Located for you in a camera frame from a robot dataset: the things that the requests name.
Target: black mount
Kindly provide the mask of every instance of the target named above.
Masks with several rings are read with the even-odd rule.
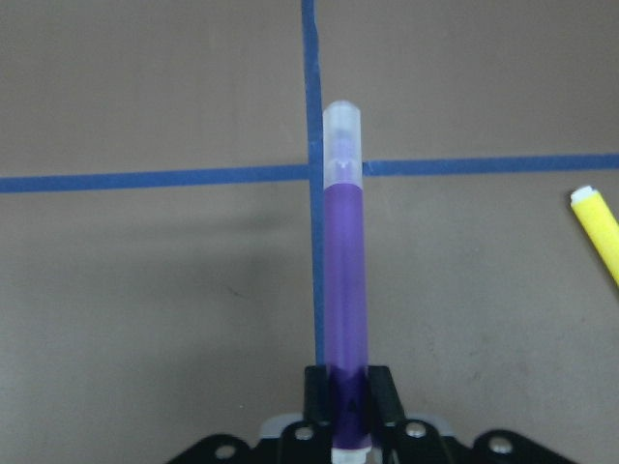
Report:
[[[574,464],[508,430],[491,430],[468,448],[425,420],[404,414],[389,367],[368,368],[368,416],[383,464]],[[251,449],[232,435],[211,435],[168,464],[331,464],[332,413],[325,366],[305,371],[303,419]]]

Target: blue tape line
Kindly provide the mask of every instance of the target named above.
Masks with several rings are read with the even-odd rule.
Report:
[[[42,177],[0,178],[0,193],[106,189],[147,189],[217,184],[248,184],[306,180],[305,164],[230,167],[183,171],[123,172]]]
[[[619,154],[550,155],[537,157],[403,159],[366,161],[364,175],[446,176],[522,172],[619,169]]]
[[[306,117],[308,122],[309,212],[311,216],[311,271],[316,363],[324,363],[322,96],[318,31],[313,0],[301,3],[303,22]]]

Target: marker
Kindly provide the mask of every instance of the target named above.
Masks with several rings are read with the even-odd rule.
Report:
[[[361,113],[335,101],[323,113],[325,362],[334,403],[334,464],[366,461],[368,312]]]
[[[572,209],[619,285],[619,224],[602,195],[585,186],[572,193]]]

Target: translucent marker cap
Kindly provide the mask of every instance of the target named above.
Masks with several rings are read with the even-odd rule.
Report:
[[[322,113],[324,188],[354,184],[363,188],[361,111],[350,101],[334,101]]]

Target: gray floor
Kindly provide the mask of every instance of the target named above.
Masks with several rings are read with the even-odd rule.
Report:
[[[619,149],[619,4],[319,2],[365,157]],[[297,2],[0,3],[3,176],[304,162]],[[366,179],[371,360],[469,443],[616,462],[619,292],[567,207],[618,174]],[[254,441],[312,363],[305,183],[0,196],[0,461]]]

